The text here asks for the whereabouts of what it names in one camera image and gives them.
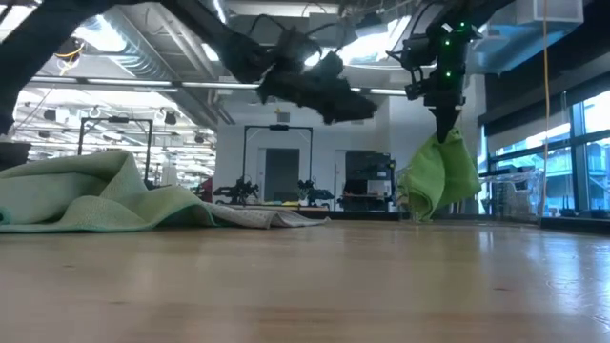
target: green towel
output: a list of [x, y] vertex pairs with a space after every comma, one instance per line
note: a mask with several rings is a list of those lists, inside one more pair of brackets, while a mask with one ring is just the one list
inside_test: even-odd
[[133, 155], [111, 151], [0, 171], [0, 232], [133, 232], [157, 226], [268, 229], [321, 224], [292, 212], [234, 210], [182, 187], [148, 191]]
[[409, 207], [421, 220], [434, 211], [480, 192], [478, 173], [458, 129], [444, 143], [434, 134], [411, 160], [409, 170], [398, 180], [406, 189]]

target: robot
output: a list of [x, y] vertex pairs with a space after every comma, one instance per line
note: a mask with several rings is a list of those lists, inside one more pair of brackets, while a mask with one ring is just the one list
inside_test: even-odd
[[[411, 73], [413, 83], [405, 91], [412, 100], [423, 96], [425, 106], [437, 119], [440, 142], [455, 125], [465, 102], [462, 91], [466, 48], [477, 38], [476, 27], [513, 1], [425, 0], [405, 31], [410, 33], [403, 36], [401, 51], [388, 52]], [[19, 92], [83, 21], [116, 5], [144, 2], [150, 1], [43, 0], [0, 45], [3, 83], [0, 135], [7, 134], [14, 122], [12, 111]], [[305, 71], [305, 60], [321, 52], [320, 46], [310, 38], [311, 32], [298, 32], [294, 28], [284, 30], [277, 44], [269, 49], [247, 35], [229, 29], [200, 0], [156, 2], [209, 44], [237, 81], [260, 81], [257, 93], [263, 103], [273, 96], [299, 107], [309, 107], [318, 111], [326, 124], [373, 117], [376, 105], [351, 91], [349, 83], [339, 78], [343, 62], [336, 53], [328, 53], [316, 66]], [[9, 0], [6, 10], [15, 3], [16, 0]], [[432, 9], [436, 9], [436, 13], [429, 15]], [[425, 28], [425, 32], [415, 34], [415, 29], [420, 27]], [[421, 67], [435, 61], [437, 69], [424, 79]]]

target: door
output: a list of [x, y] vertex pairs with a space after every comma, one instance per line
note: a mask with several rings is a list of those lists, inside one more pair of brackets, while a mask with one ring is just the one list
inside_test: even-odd
[[265, 201], [296, 201], [299, 149], [267, 149]]

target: light green towel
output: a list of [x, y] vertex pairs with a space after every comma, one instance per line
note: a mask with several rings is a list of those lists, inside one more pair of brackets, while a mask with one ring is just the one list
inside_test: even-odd
[[478, 173], [458, 129], [449, 131], [443, 144], [434, 134], [411, 160], [398, 180], [408, 192], [409, 207], [421, 220], [434, 211], [480, 192]]
[[292, 212], [204, 203], [177, 186], [148, 191], [126, 151], [0, 171], [0, 232], [132, 232], [157, 226], [214, 227], [215, 219], [260, 229], [323, 223]]

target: wooden surface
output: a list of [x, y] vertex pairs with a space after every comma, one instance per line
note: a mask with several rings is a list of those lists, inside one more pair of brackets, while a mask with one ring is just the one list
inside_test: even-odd
[[608, 342], [610, 241], [475, 225], [0, 235], [0, 342]]

